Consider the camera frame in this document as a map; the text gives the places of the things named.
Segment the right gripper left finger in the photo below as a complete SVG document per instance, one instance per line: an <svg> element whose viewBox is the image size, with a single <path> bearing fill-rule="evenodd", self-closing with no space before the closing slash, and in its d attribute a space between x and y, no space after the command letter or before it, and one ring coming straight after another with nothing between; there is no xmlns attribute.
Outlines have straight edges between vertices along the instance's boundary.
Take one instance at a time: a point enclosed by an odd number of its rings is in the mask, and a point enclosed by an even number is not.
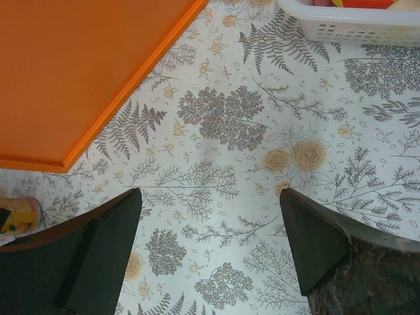
<svg viewBox="0 0 420 315"><path fill-rule="evenodd" d="M135 188L1 246L1 313L113 314L141 211Z"/></svg>

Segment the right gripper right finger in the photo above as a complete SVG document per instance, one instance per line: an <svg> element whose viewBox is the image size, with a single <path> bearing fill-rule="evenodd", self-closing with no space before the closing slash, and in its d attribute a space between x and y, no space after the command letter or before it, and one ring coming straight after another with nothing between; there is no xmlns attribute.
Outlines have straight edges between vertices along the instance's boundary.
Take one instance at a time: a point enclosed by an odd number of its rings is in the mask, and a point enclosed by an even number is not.
<svg viewBox="0 0 420 315"><path fill-rule="evenodd" d="M419 242L332 211L292 188L280 207L312 314L418 314Z"/></svg>

